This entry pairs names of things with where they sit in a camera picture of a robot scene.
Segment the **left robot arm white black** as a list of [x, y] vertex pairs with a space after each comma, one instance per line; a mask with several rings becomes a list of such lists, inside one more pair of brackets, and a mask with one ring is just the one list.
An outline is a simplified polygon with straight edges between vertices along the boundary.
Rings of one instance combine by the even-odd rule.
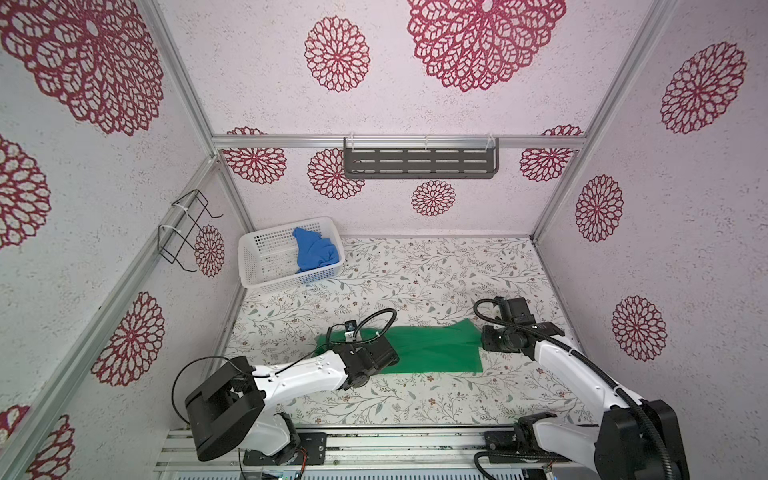
[[292, 364], [252, 366], [244, 356], [227, 360], [184, 400], [197, 459], [208, 462], [241, 449], [286, 464], [298, 454], [301, 440], [280, 406], [314, 393], [363, 387], [398, 362], [383, 336], [344, 342]]

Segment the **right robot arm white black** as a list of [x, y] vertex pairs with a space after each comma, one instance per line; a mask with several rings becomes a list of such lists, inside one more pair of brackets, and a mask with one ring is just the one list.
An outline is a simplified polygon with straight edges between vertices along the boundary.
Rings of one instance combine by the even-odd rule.
[[491, 353], [522, 354], [553, 373], [591, 413], [590, 424], [572, 424], [552, 412], [521, 417], [512, 429], [485, 436], [473, 463], [484, 478], [483, 458], [493, 464], [576, 463], [602, 479], [687, 479], [690, 476], [674, 409], [647, 400], [598, 367], [552, 322], [538, 322], [522, 298], [494, 297], [482, 347]]

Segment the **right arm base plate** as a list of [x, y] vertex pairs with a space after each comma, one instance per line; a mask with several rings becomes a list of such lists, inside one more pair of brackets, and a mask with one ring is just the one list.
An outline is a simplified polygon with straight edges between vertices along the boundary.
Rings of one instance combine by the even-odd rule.
[[568, 461], [562, 455], [543, 450], [520, 429], [486, 431], [483, 439], [492, 463]]

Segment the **green tank top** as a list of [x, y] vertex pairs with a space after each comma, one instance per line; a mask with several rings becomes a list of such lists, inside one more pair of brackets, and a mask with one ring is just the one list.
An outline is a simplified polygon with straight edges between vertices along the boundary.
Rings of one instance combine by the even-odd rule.
[[399, 361], [381, 374], [481, 373], [481, 333], [468, 320], [445, 327], [393, 326], [385, 338]]

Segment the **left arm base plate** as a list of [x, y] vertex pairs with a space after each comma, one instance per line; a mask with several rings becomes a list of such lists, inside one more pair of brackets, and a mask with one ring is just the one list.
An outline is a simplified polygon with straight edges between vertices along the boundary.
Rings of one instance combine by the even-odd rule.
[[322, 432], [300, 432], [299, 441], [290, 443], [278, 454], [266, 456], [257, 450], [246, 450], [243, 464], [256, 466], [319, 466], [325, 464], [328, 435]]

